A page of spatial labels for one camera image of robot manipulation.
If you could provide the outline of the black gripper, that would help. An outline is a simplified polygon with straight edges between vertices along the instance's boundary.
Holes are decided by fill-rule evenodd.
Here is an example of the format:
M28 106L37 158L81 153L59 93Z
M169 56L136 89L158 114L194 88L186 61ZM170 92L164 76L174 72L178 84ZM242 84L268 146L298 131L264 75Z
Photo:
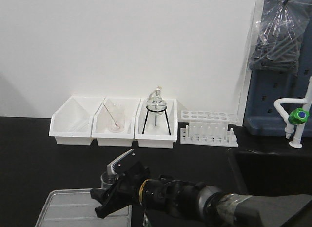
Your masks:
M101 204L95 208L97 217L105 218L126 206L140 205L139 190L149 178L149 168L137 161L127 171L118 174L116 183L102 183L101 188L91 189L91 198Z

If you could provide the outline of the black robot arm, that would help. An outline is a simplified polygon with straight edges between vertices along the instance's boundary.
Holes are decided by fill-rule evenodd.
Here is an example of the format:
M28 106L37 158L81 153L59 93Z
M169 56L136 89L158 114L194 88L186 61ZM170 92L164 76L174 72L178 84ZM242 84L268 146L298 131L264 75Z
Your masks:
M105 178L106 188L93 188L91 197L99 202L99 218L129 205L158 210L208 227L281 227L296 219L312 202L309 194L253 196L225 193L204 182L193 183L159 176L141 162L118 164L119 172Z

